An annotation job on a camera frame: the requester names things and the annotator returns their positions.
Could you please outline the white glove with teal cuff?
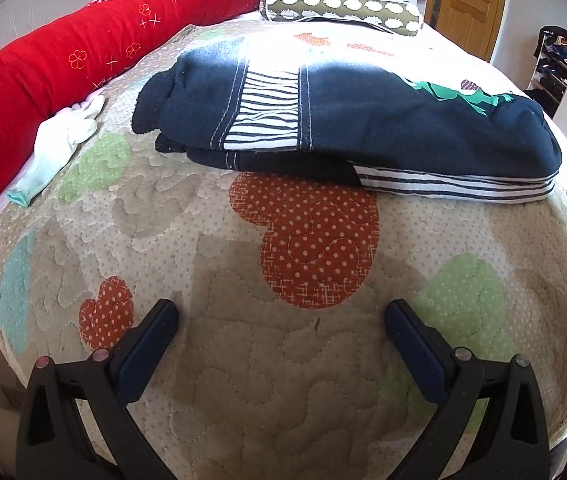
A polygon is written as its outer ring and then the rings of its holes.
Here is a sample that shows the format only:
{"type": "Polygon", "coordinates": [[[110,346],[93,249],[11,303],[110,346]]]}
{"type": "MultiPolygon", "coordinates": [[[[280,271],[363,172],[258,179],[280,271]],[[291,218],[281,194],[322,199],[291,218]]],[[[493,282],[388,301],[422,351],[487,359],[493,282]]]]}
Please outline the white glove with teal cuff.
{"type": "Polygon", "coordinates": [[[75,103],[46,119],[37,129],[31,165],[24,176],[7,191],[11,203],[29,207],[60,170],[67,165],[78,147],[98,128],[97,116],[106,104],[100,92],[75,103]]]}

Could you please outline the navy striped children's pants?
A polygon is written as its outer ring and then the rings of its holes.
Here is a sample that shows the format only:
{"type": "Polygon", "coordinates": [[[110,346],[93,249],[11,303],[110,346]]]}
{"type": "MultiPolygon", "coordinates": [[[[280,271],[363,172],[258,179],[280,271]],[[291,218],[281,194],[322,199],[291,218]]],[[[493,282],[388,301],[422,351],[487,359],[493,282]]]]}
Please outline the navy striped children's pants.
{"type": "Polygon", "coordinates": [[[297,37],[185,50],[142,87],[132,128],[204,166],[442,200],[542,200],[562,162],[525,96],[454,90],[297,37]]]}

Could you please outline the red long bolster pillow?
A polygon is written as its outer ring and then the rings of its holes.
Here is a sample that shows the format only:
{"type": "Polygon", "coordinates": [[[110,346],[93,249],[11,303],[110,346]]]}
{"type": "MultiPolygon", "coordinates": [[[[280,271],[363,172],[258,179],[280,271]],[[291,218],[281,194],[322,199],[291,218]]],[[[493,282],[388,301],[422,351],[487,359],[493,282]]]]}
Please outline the red long bolster pillow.
{"type": "Polygon", "coordinates": [[[187,25],[259,0],[93,0],[0,50],[0,192],[33,152],[38,125],[134,66],[187,25]]]}

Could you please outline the wooden door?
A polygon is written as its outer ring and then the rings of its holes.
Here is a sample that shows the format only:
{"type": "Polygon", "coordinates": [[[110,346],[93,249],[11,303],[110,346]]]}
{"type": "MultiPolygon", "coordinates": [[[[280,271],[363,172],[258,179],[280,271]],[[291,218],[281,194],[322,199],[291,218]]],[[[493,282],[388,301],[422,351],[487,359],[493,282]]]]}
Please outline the wooden door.
{"type": "Polygon", "coordinates": [[[466,52],[489,61],[506,0],[425,0],[425,21],[466,52]]]}

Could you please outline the olive patterned bolster pillow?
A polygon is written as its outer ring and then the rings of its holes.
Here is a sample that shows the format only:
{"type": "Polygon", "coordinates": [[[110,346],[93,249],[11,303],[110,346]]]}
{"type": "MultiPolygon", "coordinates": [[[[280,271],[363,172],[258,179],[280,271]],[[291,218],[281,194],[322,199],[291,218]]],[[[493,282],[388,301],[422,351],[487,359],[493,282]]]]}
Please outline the olive patterned bolster pillow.
{"type": "Polygon", "coordinates": [[[261,0],[262,18],[271,22],[325,20],[364,24],[381,32],[416,36],[423,16],[416,4],[402,0],[261,0]]]}

